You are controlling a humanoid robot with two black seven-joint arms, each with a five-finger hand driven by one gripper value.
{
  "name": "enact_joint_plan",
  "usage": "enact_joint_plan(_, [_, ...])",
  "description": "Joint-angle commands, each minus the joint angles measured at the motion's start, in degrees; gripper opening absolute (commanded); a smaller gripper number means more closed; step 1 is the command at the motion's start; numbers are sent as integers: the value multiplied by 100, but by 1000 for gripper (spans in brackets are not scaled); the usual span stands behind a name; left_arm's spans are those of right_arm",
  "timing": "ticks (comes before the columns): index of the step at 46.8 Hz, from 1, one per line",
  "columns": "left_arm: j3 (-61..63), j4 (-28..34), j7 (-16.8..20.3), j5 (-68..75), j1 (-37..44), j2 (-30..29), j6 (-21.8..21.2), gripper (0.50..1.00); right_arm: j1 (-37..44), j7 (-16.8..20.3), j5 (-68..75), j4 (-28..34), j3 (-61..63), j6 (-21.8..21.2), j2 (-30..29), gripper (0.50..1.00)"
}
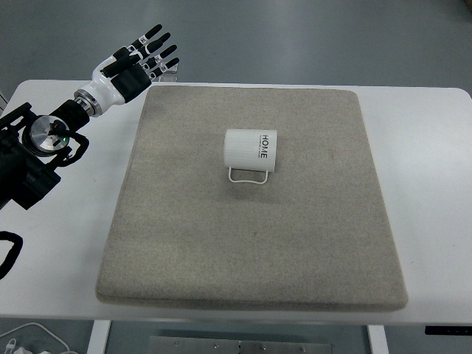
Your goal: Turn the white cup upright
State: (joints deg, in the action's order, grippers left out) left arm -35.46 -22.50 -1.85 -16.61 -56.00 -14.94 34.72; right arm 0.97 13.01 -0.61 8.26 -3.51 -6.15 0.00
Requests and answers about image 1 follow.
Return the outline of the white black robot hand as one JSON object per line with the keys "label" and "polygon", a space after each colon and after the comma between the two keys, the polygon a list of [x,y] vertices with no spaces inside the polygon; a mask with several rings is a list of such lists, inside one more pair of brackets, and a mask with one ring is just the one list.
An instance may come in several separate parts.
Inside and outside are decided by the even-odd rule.
{"label": "white black robot hand", "polygon": [[[177,50],[177,46],[173,44],[157,51],[170,38],[170,33],[166,32],[158,39],[151,40],[161,29],[162,25],[157,24],[132,44],[118,49],[114,53],[116,61],[100,63],[92,72],[91,81],[76,90],[74,101],[90,117],[104,114],[113,105],[124,105],[134,100],[150,86],[150,78],[177,73],[179,58],[165,61]],[[140,66],[135,64],[135,57],[129,55],[146,59]]]}

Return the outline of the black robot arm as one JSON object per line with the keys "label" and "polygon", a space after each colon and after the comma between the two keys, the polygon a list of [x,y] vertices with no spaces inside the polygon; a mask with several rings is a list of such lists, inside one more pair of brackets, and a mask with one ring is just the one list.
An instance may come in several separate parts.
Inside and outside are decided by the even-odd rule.
{"label": "black robot arm", "polygon": [[80,160],[89,140],[78,131],[92,117],[114,105],[137,98],[152,82],[171,73],[179,59],[166,46],[170,33],[157,24],[134,42],[118,49],[92,72],[80,87],[52,113],[37,115],[24,103],[1,118],[1,205],[16,202],[29,209],[59,182],[59,167]]}

